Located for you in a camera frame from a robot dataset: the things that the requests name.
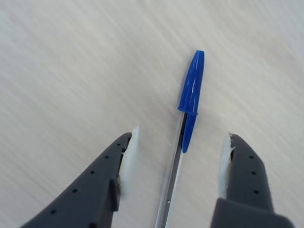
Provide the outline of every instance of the ballpoint pen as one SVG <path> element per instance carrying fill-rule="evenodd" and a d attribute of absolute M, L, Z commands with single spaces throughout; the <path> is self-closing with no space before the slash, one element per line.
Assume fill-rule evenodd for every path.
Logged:
<path fill-rule="evenodd" d="M 203 79 L 204 52 L 196 51 L 189 67 L 178 110 L 182 112 L 174 156 L 167 171 L 161 194 L 155 228 L 165 228 L 174 193 L 182 153 L 186 153 L 191 140 L 200 98 L 200 87 Z"/>

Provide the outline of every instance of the blue pen cap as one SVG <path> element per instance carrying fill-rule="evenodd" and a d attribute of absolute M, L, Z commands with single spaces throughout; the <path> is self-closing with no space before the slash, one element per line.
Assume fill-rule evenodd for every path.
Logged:
<path fill-rule="evenodd" d="M 178 110 L 191 114 L 198 114 L 200 86 L 203 79 L 204 52 L 196 51 L 189 67 L 184 89 L 181 94 Z"/>
<path fill-rule="evenodd" d="M 183 153 L 187 152 L 196 116 L 198 114 L 200 86 L 203 80 L 204 71 L 204 60 L 204 52 L 199 50 L 196 51 L 187 73 L 184 89 L 181 94 L 180 105 L 178 107 L 180 111 L 188 114 L 182 141 Z"/>

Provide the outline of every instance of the pen cap clip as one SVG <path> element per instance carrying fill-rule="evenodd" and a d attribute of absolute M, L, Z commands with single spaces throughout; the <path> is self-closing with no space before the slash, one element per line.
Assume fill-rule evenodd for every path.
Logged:
<path fill-rule="evenodd" d="M 197 50 L 187 73 L 178 110 L 191 115 L 198 114 L 200 86 L 203 79 L 204 52 Z"/>

